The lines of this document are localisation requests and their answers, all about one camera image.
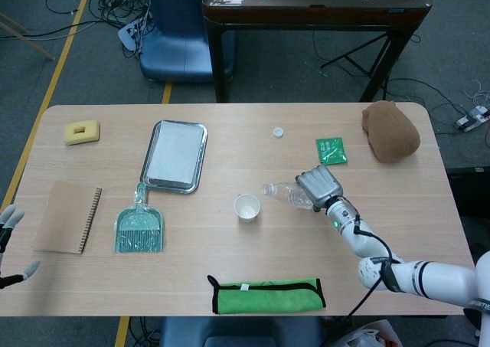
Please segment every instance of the notebook spiral binding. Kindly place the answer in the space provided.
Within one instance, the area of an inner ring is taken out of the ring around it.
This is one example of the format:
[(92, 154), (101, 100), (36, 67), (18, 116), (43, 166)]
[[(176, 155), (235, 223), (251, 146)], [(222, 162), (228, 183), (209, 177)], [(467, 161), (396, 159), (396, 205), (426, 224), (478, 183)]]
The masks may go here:
[(87, 243), (87, 238), (89, 237), (90, 227), (92, 227), (93, 216), (95, 215), (95, 210), (97, 209), (97, 205), (99, 205), (99, 199), (102, 194), (102, 188), (96, 188), (95, 195), (93, 196), (92, 206), (90, 207), (89, 216), (87, 218), (87, 222), (85, 222), (85, 229), (83, 230), (82, 241), (80, 242), (80, 247), (78, 251), (80, 253), (83, 252), (85, 248), (85, 244)]

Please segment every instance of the brown plush toy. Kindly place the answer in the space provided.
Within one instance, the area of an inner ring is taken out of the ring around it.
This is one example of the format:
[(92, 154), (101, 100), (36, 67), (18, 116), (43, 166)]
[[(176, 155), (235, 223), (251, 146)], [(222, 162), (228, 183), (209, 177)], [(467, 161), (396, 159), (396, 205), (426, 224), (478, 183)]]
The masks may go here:
[(395, 102), (378, 100), (362, 111), (362, 128), (376, 157), (383, 163), (398, 162), (420, 145), (417, 128)]

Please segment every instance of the spiral notebook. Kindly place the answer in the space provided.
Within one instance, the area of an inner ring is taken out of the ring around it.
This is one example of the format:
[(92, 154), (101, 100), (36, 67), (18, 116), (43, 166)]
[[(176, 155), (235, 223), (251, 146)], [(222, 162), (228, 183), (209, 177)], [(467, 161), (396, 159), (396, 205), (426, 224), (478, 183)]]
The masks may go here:
[(101, 194), (96, 186), (55, 182), (32, 248), (82, 254)]

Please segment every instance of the silver tray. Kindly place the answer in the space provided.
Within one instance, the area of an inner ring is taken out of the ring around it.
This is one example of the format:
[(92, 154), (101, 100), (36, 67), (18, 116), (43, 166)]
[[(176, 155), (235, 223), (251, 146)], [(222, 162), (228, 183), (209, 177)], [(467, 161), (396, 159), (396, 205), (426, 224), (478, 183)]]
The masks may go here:
[(153, 128), (140, 181), (149, 189), (190, 194), (199, 185), (207, 129), (200, 123), (162, 120)]

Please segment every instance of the paper cup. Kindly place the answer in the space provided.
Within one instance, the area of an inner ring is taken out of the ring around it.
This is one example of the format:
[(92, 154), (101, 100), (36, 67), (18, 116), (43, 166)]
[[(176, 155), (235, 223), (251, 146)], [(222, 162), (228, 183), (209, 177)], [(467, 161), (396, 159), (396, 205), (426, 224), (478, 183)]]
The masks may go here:
[(235, 213), (244, 222), (251, 222), (260, 212), (260, 201), (257, 197), (245, 194), (235, 200)]

